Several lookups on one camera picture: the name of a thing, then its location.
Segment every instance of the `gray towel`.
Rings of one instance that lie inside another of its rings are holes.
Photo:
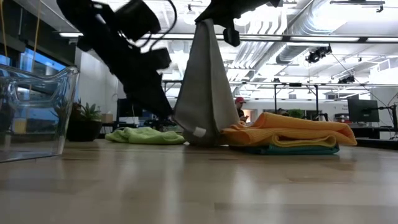
[[[239,123],[211,19],[197,24],[174,119],[201,146],[216,145],[222,129]]]

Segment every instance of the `wooden table surface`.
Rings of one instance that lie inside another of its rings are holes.
[[[225,147],[66,144],[0,164],[4,224],[398,223],[398,152],[255,156]]]

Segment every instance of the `transparent bin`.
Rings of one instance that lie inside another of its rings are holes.
[[[35,75],[0,65],[0,162],[62,154],[79,71]]]

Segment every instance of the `black robotic arm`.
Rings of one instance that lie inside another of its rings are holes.
[[[233,19],[266,3],[277,7],[280,1],[212,0],[196,22],[213,19],[215,24],[226,27],[225,41],[237,46],[239,32],[234,29]],[[57,0],[57,4],[66,19],[84,35],[80,37],[78,47],[83,51],[95,50],[123,84],[124,92],[133,104],[161,118],[173,114],[162,89],[162,77],[156,72],[171,63],[167,49],[142,53],[140,47],[128,41],[135,42],[146,33],[160,31],[159,20],[142,0],[129,1],[116,12],[109,5],[92,0]]]

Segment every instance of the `red cap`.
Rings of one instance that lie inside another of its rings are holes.
[[[237,97],[235,103],[246,103],[243,97]]]

